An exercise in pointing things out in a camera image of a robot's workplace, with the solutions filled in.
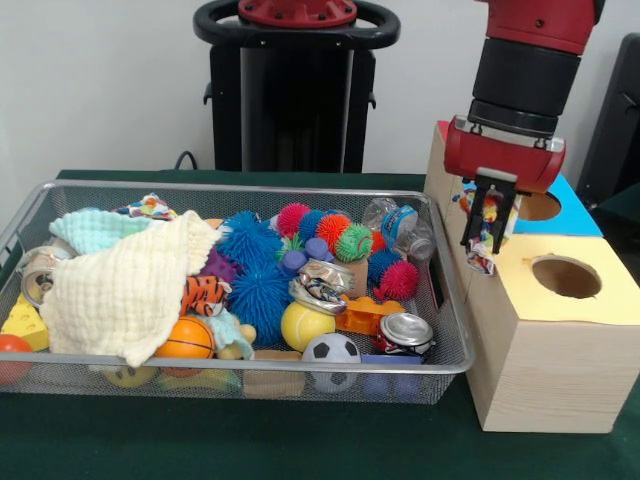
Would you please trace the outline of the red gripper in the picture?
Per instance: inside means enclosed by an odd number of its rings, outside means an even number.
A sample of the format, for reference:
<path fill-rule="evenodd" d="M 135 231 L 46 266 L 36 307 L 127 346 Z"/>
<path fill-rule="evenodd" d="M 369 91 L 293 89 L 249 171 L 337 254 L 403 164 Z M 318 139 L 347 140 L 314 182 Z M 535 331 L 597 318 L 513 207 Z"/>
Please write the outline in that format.
<path fill-rule="evenodd" d="M 445 170 L 469 180 L 479 176 L 509 182 L 522 193 L 545 193 L 564 163 L 565 141 L 559 137 L 532 137 L 454 117 L 445 139 Z M 481 237 L 488 187 L 477 184 L 461 244 L 470 251 Z M 522 196 L 502 196 L 494 221 L 494 253 L 511 237 L 519 217 Z"/>

